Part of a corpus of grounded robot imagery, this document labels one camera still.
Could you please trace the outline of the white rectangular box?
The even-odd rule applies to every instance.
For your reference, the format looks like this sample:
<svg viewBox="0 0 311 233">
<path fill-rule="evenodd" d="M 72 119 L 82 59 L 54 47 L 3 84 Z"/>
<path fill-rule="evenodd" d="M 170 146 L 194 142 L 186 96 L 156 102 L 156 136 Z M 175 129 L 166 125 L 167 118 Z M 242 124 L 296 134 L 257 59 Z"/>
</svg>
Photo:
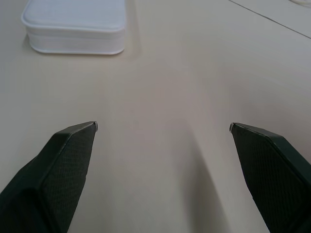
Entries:
<svg viewBox="0 0 311 233">
<path fill-rule="evenodd" d="M 41 53 L 114 55 L 125 48 L 125 0 L 29 0 L 21 21 Z"/>
</svg>

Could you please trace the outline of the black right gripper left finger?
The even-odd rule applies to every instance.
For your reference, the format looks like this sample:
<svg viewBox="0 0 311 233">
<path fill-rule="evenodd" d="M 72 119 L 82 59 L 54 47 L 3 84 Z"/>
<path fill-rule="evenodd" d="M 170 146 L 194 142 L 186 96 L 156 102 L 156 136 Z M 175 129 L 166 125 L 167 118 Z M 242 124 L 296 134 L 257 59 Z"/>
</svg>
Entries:
<svg viewBox="0 0 311 233">
<path fill-rule="evenodd" d="M 67 233 L 86 182 L 98 124 L 55 133 L 0 192 L 0 233 Z"/>
</svg>

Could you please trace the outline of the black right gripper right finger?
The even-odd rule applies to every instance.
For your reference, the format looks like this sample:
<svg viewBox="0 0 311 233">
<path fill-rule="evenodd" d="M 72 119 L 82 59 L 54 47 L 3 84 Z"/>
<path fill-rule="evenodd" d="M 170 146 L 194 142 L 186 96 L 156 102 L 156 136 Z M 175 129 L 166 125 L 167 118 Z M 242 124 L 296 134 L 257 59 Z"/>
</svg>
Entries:
<svg viewBox="0 0 311 233">
<path fill-rule="evenodd" d="M 311 233 L 311 164 L 281 135 L 231 123 L 248 190 L 270 233 Z"/>
</svg>

